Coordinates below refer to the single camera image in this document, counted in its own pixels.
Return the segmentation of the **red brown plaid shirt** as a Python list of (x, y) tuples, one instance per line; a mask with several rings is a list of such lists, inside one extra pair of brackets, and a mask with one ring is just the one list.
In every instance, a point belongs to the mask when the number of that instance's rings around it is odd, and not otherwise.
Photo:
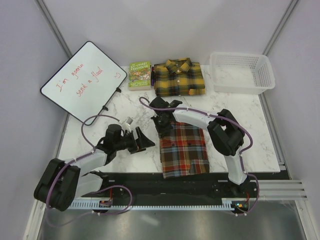
[(165, 179), (210, 172), (204, 131), (196, 126), (173, 122), (159, 140), (160, 162)]

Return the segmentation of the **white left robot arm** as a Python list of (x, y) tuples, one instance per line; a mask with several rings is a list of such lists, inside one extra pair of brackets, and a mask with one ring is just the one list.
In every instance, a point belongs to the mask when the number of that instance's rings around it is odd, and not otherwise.
[(93, 171), (109, 164), (118, 151), (130, 154), (145, 151), (155, 143), (147, 138), (139, 127), (135, 131), (123, 130), (119, 124), (111, 124), (97, 145), (90, 152), (71, 160), (53, 158), (42, 174), (33, 196), (48, 207), (65, 211), (73, 200), (94, 192), (99, 197), (110, 191), (108, 182)]

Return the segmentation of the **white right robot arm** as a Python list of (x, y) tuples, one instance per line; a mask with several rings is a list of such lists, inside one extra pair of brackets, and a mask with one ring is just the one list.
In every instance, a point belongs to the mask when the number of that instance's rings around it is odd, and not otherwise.
[(232, 113), (223, 109), (220, 112), (205, 112), (201, 109), (188, 107), (179, 100), (167, 102), (156, 97), (149, 108), (154, 110), (151, 119), (155, 124), (159, 138), (169, 136), (174, 124), (188, 124), (209, 133), (214, 148), (224, 156), (227, 169), (229, 191), (235, 197), (247, 191), (247, 173), (242, 159), (244, 136), (250, 134), (239, 125)]

